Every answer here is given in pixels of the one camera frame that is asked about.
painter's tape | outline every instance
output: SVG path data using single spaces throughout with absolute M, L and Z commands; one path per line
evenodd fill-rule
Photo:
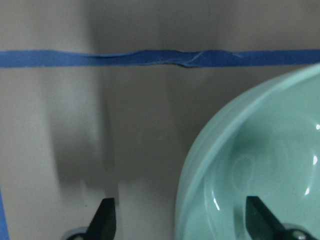
M 1 191 L 0 191 L 0 240 L 9 240 L 9 233 L 7 228 L 5 209 L 2 202 Z
M 142 50 L 116 54 L 85 54 L 55 50 L 0 51 L 0 68 L 145 66 L 172 64 L 186 68 L 304 65 L 320 63 L 320 49 L 176 51 Z

light green bowl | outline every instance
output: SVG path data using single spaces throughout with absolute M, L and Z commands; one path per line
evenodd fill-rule
M 175 239 L 250 239 L 246 196 L 259 196 L 282 223 L 320 238 L 318 158 L 320 65 L 252 88 L 220 110 L 190 149 Z

blue tape strip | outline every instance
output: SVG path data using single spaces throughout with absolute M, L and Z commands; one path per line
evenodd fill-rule
M 143 50 L 116 54 L 84 54 L 55 50 L 0 51 L 0 68 L 143 66 L 173 64 L 194 67 L 301 65 L 320 62 L 320 49 L 240 51 Z
M 0 240 L 9 240 L 9 232 L 6 223 L 5 209 L 0 191 Z

